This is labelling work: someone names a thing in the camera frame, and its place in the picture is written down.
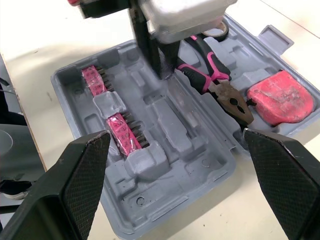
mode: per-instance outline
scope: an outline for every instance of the gray machine part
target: gray machine part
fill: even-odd
[[[213,29],[237,0],[139,0],[155,36],[169,44]]]
[[[249,87],[284,69],[316,103],[314,112],[302,122],[276,127],[264,122],[252,107],[255,120],[249,127],[291,136],[319,119],[320,92],[279,57],[292,44],[289,39],[268,26],[261,41],[230,17],[225,20],[228,38],[220,43],[211,37],[205,41],[231,70],[231,84],[244,97]],[[282,44],[273,49],[276,40]],[[184,41],[179,56],[208,73],[204,60]],[[90,65],[105,69],[150,143],[127,159],[115,141],[110,143],[101,203],[120,238],[137,239],[221,184],[235,170],[235,153],[249,159],[240,126],[213,97],[200,95],[178,70],[169,79],[158,79],[134,41],[87,57],[52,76],[75,138],[106,128],[81,76],[81,69]]]
[[[36,181],[44,167],[27,126],[0,124],[0,181]]]

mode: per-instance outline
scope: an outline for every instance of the screw hole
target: screw hole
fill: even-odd
[[[230,98],[229,102],[233,105],[233,106],[237,106],[238,105],[238,100],[235,98]]]
[[[142,197],[142,196],[138,197],[137,200],[136,200],[136,204],[137,204],[139,207],[143,206],[143,205],[145,204],[145,198]]]

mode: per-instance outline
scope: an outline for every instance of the gray plastic tray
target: gray plastic tray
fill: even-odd
[[[231,70],[231,84],[243,95],[249,87],[287,70],[314,97],[314,112],[300,123],[272,127],[251,108],[250,128],[290,136],[319,118],[320,92],[279,57],[293,42],[272,26],[257,38],[226,16],[230,32],[221,43],[205,41]],[[207,72],[203,59],[184,41],[180,57]],[[58,70],[52,84],[75,138],[105,126],[110,106],[93,98],[81,69],[102,66],[115,92],[150,146],[124,159],[111,141],[101,203],[114,232],[122,239],[137,239],[186,208],[225,181],[235,170],[235,153],[249,158],[237,122],[208,93],[200,95],[180,71],[160,80],[146,64],[134,41],[129,41]]]

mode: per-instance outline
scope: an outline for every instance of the textured gripper pad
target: textured gripper pad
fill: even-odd
[[[267,202],[289,240],[300,239],[319,204],[319,186],[279,141],[249,130],[244,138]]]
[[[105,178],[109,135],[88,143],[64,191],[64,204],[82,239],[89,236]]]

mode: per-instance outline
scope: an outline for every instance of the table surface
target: table surface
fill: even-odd
[[[320,89],[318,0],[239,0],[227,13],[253,35],[273,25],[294,41],[282,58]],[[73,140],[50,77],[77,60],[133,38],[127,11],[82,19],[66,0],[0,0],[0,52],[46,169]],[[320,122],[295,136],[320,159]],[[99,204],[90,240],[117,240]],[[252,162],[238,161],[221,186],[142,239],[285,240]]]

